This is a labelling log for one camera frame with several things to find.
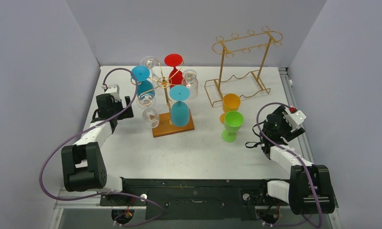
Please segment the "blue plastic goblet front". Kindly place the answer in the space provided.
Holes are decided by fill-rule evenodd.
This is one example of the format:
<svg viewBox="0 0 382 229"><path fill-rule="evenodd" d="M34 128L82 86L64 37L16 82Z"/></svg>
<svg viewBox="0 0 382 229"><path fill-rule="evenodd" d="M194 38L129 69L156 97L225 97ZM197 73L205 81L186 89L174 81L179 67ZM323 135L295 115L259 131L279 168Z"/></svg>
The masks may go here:
<svg viewBox="0 0 382 229"><path fill-rule="evenodd" d="M176 102L171 107L171 122L178 127L186 126L189 123L190 111L184 102L190 96L189 89L184 85L176 85L170 89L170 97Z"/></svg>

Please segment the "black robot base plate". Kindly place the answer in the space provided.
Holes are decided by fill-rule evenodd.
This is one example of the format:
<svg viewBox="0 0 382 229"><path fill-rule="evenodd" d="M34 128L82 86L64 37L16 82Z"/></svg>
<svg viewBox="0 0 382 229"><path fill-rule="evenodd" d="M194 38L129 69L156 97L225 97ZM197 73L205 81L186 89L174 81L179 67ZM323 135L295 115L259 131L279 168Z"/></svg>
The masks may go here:
<svg viewBox="0 0 382 229"><path fill-rule="evenodd" d="M102 196L100 205L123 209L143 207L145 218L160 215L161 220L254 220L255 211L266 212L287 203L270 197L265 179L126 179L124 193L140 196L156 205L131 197Z"/></svg>

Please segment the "gold spiral rack wooden base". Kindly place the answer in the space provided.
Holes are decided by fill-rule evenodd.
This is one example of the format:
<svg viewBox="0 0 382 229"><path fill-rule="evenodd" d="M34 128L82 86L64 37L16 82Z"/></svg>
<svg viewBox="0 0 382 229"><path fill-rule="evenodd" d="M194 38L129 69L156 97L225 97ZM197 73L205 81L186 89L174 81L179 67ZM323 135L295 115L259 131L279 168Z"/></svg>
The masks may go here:
<svg viewBox="0 0 382 229"><path fill-rule="evenodd" d="M187 132L187 131L194 130L195 129L195 125L194 125L194 122L193 122L193 118L192 118L191 112L190 112L189 123L186 126L178 127L178 126L175 126L175 125L172 124L170 112L171 112L172 105L176 101L173 100L170 97L170 95L169 95L169 92L170 92L170 88L169 88L170 84L168 82L169 75L167 75L167 76L164 75L161 62L158 59L157 59L157 61L158 61L157 65L153 68L153 71L159 77L159 79L158 80L153 80L149 76L148 81L150 81L152 83L152 85L154 87L154 91L156 91L156 89L162 89L164 91L165 102L166 102L166 105L168 107L168 112L160 114L160 123L159 123L159 126L154 128L154 129L152 129L153 137L154 138L162 137L162 136L166 136L166 135L178 134L178 133L181 133L181 132ZM179 68L179 70L181 72L183 72L182 71L183 67L184 67L184 61L177 68ZM131 80L131 83L133 85L138 86L138 83L135 83L133 79Z"/></svg>

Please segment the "red plastic goblet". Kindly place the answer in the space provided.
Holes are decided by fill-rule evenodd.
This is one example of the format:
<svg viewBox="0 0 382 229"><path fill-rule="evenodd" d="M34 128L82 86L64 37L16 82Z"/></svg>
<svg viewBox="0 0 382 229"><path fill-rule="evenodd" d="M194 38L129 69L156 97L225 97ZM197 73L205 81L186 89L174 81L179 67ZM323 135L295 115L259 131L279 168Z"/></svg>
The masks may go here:
<svg viewBox="0 0 382 229"><path fill-rule="evenodd" d="M179 70L179 67L183 63L183 57L178 53L172 53L165 57L164 60L167 66L173 67L173 70L169 74L168 82L169 88L173 88L176 85L181 85L183 80L183 73Z"/></svg>

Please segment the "clear champagne flute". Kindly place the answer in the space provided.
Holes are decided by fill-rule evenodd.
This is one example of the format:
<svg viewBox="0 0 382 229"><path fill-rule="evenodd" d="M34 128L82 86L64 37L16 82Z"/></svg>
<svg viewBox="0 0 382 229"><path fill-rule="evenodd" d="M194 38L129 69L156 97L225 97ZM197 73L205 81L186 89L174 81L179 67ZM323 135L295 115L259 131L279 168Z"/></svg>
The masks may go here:
<svg viewBox="0 0 382 229"><path fill-rule="evenodd" d="M158 80L159 77L154 73L153 68L157 65L157 59L153 56L146 56L141 61L140 64L147 67L150 71L150 78L153 80Z"/></svg>

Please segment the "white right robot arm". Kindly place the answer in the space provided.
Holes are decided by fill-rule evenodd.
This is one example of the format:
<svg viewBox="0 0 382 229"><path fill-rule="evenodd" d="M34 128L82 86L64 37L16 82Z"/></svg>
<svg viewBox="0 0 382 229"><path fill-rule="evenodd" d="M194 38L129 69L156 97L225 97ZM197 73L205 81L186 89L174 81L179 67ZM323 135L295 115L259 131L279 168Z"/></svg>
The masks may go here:
<svg viewBox="0 0 382 229"><path fill-rule="evenodd" d="M277 108L263 121L256 118L254 134L258 142L246 142L246 148L260 147L264 155L280 165L289 179L269 181L261 187L258 199L269 204L282 200L296 215L330 214L336 208L330 172L325 165L316 165L295 152L288 145L291 140L305 133L301 124L305 114L296 107L276 102Z"/></svg>

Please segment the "patterned clear glass goblet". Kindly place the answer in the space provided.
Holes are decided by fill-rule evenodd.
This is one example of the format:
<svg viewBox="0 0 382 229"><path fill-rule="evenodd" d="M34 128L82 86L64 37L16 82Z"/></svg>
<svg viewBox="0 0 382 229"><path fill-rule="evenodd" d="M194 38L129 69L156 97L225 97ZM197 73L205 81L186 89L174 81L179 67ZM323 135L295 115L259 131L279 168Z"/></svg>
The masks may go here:
<svg viewBox="0 0 382 229"><path fill-rule="evenodd" d="M198 95L198 79L196 71L187 69L183 72L182 85L189 89L188 99L194 99Z"/></svg>

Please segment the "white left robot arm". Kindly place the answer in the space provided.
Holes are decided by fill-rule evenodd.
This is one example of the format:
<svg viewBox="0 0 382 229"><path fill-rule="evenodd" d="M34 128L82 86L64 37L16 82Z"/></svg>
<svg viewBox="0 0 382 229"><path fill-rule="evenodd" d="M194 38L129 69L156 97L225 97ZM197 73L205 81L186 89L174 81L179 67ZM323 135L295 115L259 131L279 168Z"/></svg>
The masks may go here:
<svg viewBox="0 0 382 229"><path fill-rule="evenodd" d="M133 118L131 98L121 99L109 93L96 97L97 109L90 122L90 131L86 132L73 145L61 150L64 186L69 192L113 192L112 199L118 205L130 201L131 192L124 188L124 181L107 173L101 147L112 135L118 121Z"/></svg>

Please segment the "blue plastic goblet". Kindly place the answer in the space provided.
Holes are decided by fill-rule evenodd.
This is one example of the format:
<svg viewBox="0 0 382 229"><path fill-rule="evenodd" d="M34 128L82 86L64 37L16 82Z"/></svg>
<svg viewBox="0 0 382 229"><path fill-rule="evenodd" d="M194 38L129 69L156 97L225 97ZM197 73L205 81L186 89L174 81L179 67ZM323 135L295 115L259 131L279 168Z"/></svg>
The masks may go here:
<svg viewBox="0 0 382 229"><path fill-rule="evenodd" d="M135 74L138 81L137 96L140 96L143 92L147 92L154 97L154 87L152 83L148 81L150 76L150 70L146 66L138 65L134 67L131 71Z"/></svg>
<svg viewBox="0 0 382 229"><path fill-rule="evenodd" d="M190 96L189 89L184 85L176 85L170 89L170 97L176 102L171 107L171 122L178 127L186 126L189 123L190 111L184 102Z"/></svg>

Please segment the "small clear wine glass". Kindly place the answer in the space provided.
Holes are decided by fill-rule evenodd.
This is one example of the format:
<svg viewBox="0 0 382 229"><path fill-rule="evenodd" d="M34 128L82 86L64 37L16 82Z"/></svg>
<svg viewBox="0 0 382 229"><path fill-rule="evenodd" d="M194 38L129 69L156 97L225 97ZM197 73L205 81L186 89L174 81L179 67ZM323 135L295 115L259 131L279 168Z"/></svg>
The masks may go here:
<svg viewBox="0 0 382 229"><path fill-rule="evenodd" d="M156 128L160 123L160 113L154 108L156 99L151 93L141 93L137 97L137 105L143 109L142 118L149 128Z"/></svg>

